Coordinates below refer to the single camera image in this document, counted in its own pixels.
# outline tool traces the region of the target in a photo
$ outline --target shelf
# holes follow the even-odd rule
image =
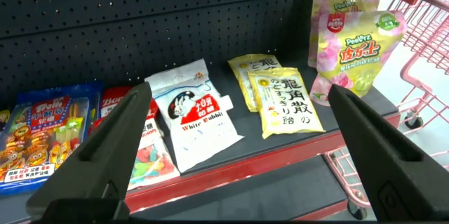
[[[306,51],[278,55],[284,67],[298,67],[307,90],[310,90],[316,70],[307,67]],[[314,104],[326,133],[297,133],[270,136],[262,139],[258,113],[247,110],[238,82],[228,64],[209,65],[210,79],[222,95],[229,95],[234,109],[228,111],[239,134],[245,136],[231,147],[217,153],[210,159],[186,171],[182,177],[159,183],[155,186],[132,190],[126,203],[132,212],[188,197],[237,181],[245,181],[256,175],[274,172],[283,167],[315,157],[344,145],[337,122],[329,107]],[[372,88],[363,97],[373,109],[398,126],[398,111],[378,90]],[[159,124],[166,134],[166,143],[172,154],[169,131],[159,116]],[[0,222],[7,223],[26,219],[25,202],[30,194],[0,197],[0,207],[7,215],[0,216]]]
[[[310,91],[311,85],[316,77],[316,70],[307,66],[307,51],[298,51],[285,56],[276,56],[283,67],[297,67],[304,79],[307,90]],[[210,159],[197,164],[193,168],[184,172],[184,174],[193,173],[226,164],[238,159],[244,159],[255,154],[268,152],[292,143],[305,142],[313,137],[323,135],[322,133],[295,133],[272,135],[268,139],[262,139],[262,123],[257,112],[249,112],[246,108],[245,100],[239,88],[238,81],[231,71],[227,63],[222,65],[208,65],[210,80],[220,92],[221,95],[229,95],[234,104],[234,109],[228,111],[232,122],[241,136],[245,136],[242,140],[223,150]],[[363,100],[369,104],[374,110],[382,116],[389,116],[396,113],[397,108],[389,102],[378,90],[372,88],[370,92],[363,97]],[[319,115],[323,128],[326,133],[332,133],[338,130],[337,122],[333,116],[330,107],[324,107],[314,103],[316,112]],[[170,153],[174,159],[173,146],[170,141],[169,130],[161,116],[159,116],[159,125],[161,125],[164,133],[166,133],[166,144],[170,149]]]
[[[291,220],[347,196],[321,156],[133,214],[147,220]]]

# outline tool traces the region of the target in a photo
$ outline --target blue candy package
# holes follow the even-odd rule
[[[86,138],[101,84],[19,93],[0,136],[0,195],[37,189]]]

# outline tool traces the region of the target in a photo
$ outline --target white candy package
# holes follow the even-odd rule
[[[180,172],[233,145],[239,136],[203,59],[145,79],[170,129]]]

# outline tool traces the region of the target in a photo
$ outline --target candy bag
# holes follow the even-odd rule
[[[0,137],[0,194],[38,188],[86,137],[98,84],[19,93]]]
[[[132,87],[130,86],[112,87],[103,93],[102,117],[94,123],[95,128],[103,122],[106,116],[131,89]],[[162,131],[155,121],[156,113],[157,104],[152,99],[128,184],[128,190],[152,185],[180,175],[163,142]]]
[[[128,190],[152,185],[180,175],[163,142],[154,118],[157,105],[152,100],[140,139]]]
[[[248,76],[264,139],[271,134],[324,132],[296,68],[260,70]]]
[[[170,129],[180,172],[242,139],[208,77],[203,59],[147,77]]]
[[[406,30],[404,16],[398,11],[322,15],[318,75],[311,88],[311,99],[329,106],[332,84],[364,96]]]
[[[236,57],[228,61],[232,71],[236,75],[237,81],[245,103],[250,112],[257,112],[257,107],[254,101],[254,93],[251,89],[248,72],[258,70],[269,70],[277,67],[282,67],[274,55],[264,54],[248,54]]]
[[[314,0],[311,8],[309,60],[310,67],[316,67],[318,49],[318,22],[323,14],[376,11],[379,0]]]
[[[106,89],[103,92],[100,117],[106,117],[132,88],[131,86],[119,86]]]

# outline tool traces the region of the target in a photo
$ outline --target red candy package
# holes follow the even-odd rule
[[[131,86],[120,86],[105,90],[101,102],[100,118],[106,117],[132,88]]]
[[[94,122],[96,128],[131,87],[114,87],[103,93],[101,118]],[[158,107],[152,100],[149,105],[147,120],[142,130],[137,157],[130,177],[128,190],[151,185],[180,175],[163,142],[163,132],[155,121]]]

